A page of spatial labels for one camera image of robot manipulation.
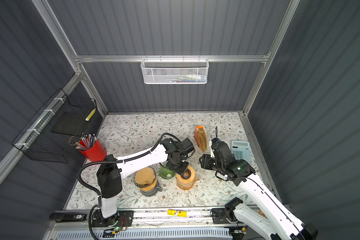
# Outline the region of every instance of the black wire basket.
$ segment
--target black wire basket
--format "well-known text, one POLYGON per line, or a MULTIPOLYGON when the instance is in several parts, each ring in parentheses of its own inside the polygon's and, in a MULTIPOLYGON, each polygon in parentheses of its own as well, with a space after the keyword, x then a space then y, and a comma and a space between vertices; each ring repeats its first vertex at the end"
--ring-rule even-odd
POLYGON ((51 109, 44 110, 47 113, 33 129, 23 129, 22 133, 25 132, 27 137, 20 133, 12 145, 31 160, 76 161, 83 156, 74 143, 87 132, 96 109, 94 99, 65 94, 51 109))

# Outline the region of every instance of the yellow glue stick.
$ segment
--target yellow glue stick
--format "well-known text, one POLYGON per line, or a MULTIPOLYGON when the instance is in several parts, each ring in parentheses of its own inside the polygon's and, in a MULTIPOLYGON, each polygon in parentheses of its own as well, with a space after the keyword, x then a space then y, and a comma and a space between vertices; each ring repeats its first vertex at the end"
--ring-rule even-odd
POLYGON ((186 217, 187 212, 186 211, 174 210, 174 209, 168 209, 168 215, 186 217))

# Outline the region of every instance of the wire basket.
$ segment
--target wire basket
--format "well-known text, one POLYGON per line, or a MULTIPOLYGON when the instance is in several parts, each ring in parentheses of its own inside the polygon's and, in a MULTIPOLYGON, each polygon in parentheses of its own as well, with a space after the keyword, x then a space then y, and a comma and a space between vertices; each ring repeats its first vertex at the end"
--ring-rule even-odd
POLYGON ((19 136, 12 145, 22 151, 29 159, 46 162, 68 163, 82 158, 81 153, 72 146, 79 141, 92 118, 86 117, 96 108, 96 101, 72 95, 64 95, 33 129, 27 129, 28 137, 19 143, 19 136), (76 121, 66 126, 66 120, 75 117, 76 121))
POLYGON ((208 59, 183 62, 141 60, 146 84, 206 84, 208 68, 208 59))

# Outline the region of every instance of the white mesh basket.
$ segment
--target white mesh basket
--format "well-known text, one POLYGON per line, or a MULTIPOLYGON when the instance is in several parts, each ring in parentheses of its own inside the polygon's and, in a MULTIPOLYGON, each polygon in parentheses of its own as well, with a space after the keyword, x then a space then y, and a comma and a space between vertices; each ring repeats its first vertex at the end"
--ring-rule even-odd
POLYGON ((208 68, 208 59, 183 62, 141 60, 146 84, 206 84, 208 68))

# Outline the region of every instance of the white vent grille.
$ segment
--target white vent grille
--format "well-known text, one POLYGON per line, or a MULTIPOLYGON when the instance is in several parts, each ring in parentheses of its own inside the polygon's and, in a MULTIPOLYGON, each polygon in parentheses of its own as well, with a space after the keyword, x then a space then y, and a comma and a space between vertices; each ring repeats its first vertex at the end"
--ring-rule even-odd
POLYGON ((141 60, 146 84, 206 84, 208 68, 208 59, 183 62, 141 60))
MULTIPOLYGON (((139 228, 127 229, 115 234, 114 237, 102 238, 104 230, 94 230, 99 239, 168 239, 168 238, 212 238, 212 239, 232 239, 229 235, 229 229, 223 227, 192 227, 192 228, 139 228)), ((59 231, 56 240, 76 239, 91 240, 91 234, 88 230, 59 231)))

